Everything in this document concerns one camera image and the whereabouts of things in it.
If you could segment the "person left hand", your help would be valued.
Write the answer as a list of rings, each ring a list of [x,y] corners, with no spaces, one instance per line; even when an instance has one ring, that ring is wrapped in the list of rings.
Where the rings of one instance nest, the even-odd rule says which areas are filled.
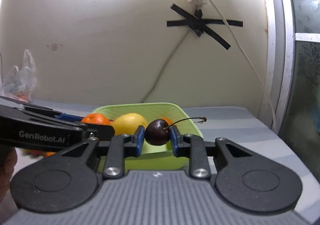
[[[0,184],[0,201],[2,202],[9,190],[10,179],[14,172],[14,168],[17,164],[17,153],[15,148],[11,148],[5,158],[4,162],[1,163],[1,184]]]

